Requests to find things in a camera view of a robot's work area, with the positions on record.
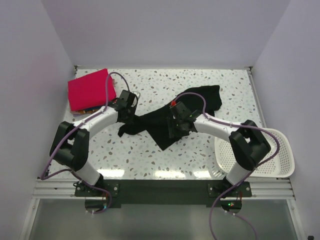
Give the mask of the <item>black t shirt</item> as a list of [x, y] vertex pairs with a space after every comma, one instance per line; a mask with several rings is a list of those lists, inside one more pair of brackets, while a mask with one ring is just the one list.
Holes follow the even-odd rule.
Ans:
[[[205, 112], [211, 116], [214, 116], [215, 112], [222, 106], [219, 85], [192, 87], [186, 89], [184, 92], [187, 93], [187, 95], [181, 96], [178, 101], [183, 102], [192, 112], [196, 110], [200, 111], [203, 108], [201, 98], [192, 93], [197, 93], [204, 97], [206, 101]], [[147, 131], [160, 149], [164, 151], [181, 139], [180, 137], [169, 137], [167, 117], [170, 115], [170, 105], [170, 103], [167, 103], [163, 107], [147, 114], [134, 116], [131, 124], [124, 124], [119, 128], [118, 136], [122, 137], [124, 134], [136, 135], [140, 132]]]

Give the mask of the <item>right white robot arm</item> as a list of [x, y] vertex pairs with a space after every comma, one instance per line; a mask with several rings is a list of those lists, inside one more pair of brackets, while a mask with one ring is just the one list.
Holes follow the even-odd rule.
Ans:
[[169, 111], [167, 123], [171, 139], [195, 132], [212, 135], [231, 145], [235, 163], [219, 186], [227, 196], [233, 197], [241, 190], [239, 181], [255, 170], [271, 151], [269, 142], [252, 120], [228, 123], [198, 110], [192, 112], [182, 102], [175, 101]]

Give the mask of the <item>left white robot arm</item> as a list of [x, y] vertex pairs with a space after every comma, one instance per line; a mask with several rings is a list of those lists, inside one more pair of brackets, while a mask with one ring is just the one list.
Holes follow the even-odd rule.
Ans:
[[90, 139], [110, 125], [130, 124], [135, 116], [140, 93], [123, 90], [119, 97], [111, 100], [88, 117], [70, 123], [59, 124], [49, 155], [83, 182], [86, 191], [99, 196], [104, 190], [103, 176], [89, 162]]

